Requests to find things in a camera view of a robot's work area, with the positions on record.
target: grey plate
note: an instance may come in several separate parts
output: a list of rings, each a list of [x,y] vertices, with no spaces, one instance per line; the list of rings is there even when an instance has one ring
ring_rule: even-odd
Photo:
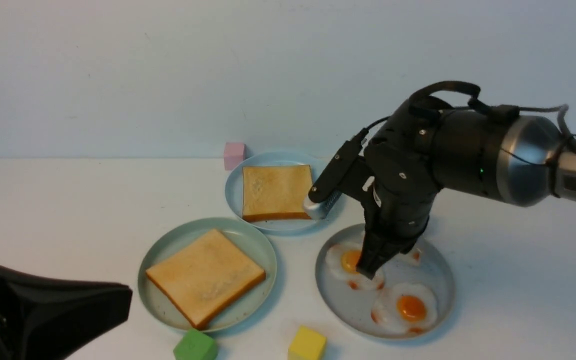
[[[382,269],[386,276],[386,287],[402,282],[423,283],[434,292],[437,299],[438,317],[434,327],[424,333],[396,334],[381,328],[371,318],[371,308],[379,292],[352,290],[344,281],[332,276],[326,267],[326,252],[331,246],[341,242],[361,244],[363,231],[364,224],[346,227],[332,235],[319,251],[315,265],[315,278],[318,291],[327,307],[350,328],[375,338],[405,340],[423,337],[436,330],[453,309],[455,279],[441,253],[423,239],[419,239],[416,244],[416,247],[423,251],[419,267],[393,259],[384,264]]]
[[[185,223],[163,235],[146,253],[139,267],[139,297],[148,312],[162,323],[178,329],[192,326],[171,301],[146,276],[146,269],[166,260],[209,230],[218,229],[243,253],[265,270],[265,280],[219,314],[204,333],[225,330],[254,313],[266,300],[277,278],[277,255],[270,241],[248,223],[232,218],[204,218]]]

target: black object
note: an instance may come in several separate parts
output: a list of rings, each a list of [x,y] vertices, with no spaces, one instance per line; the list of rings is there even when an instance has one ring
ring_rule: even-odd
[[[433,96],[439,91],[470,96],[468,107],[455,108]],[[335,192],[361,202],[365,238],[359,273],[372,279],[393,256],[410,251],[426,230],[435,196],[443,188],[520,207],[558,196],[554,189],[576,201],[576,191],[560,180],[570,184],[569,177],[576,178],[576,161],[569,156],[565,164],[559,161],[564,148],[576,155],[576,137],[563,120],[567,105],[489,106],[478,99],[480,91],[461,81],[419,89],[391,116],[346,141],[313,184],[306,198],[310,202],[304,202],[306,212],[317,210]],[[560,130],[547,118],[521,111],[558,112]],[[370,128],[383,122],[359,155]],[[373,183],[365,186],[370,177]]]
[[[57,280],[0,266],[0,360],[62,360],[128,319],[122,284]]]

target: white table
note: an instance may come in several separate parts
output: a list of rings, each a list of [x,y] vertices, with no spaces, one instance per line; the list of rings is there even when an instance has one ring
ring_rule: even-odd
[[[174,227],[232,216],[226,177],[221,159],[0,159],[0,264],[135,291],[128,321],[71,359],[171,360],[181,335],[146,312],[137,270]],[[220,360],[285,359],[300,324],[328,337],[326,360],[576,358],[576,203],[522,209],[442,191],[427,237],[452,266],[457,306],[435,335],[407,343],[355,333],[318,294],[322,244],[362,221],[359,204],[345,204],[315,234],[270,237],[281,270],[274,293],[245,326],[216,336]]]

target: white wall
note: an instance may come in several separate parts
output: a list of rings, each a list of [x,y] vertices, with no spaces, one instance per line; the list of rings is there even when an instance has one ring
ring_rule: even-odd
[[[329,155],[448,79],[576,132],[576,1],[0,0],[0,157]]]

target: yellow block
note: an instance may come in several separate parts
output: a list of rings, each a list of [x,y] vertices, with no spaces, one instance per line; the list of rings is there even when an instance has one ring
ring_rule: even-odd
[[[288,349],[288,360],[322,360],[326,351],[326,337],[300,326]]]

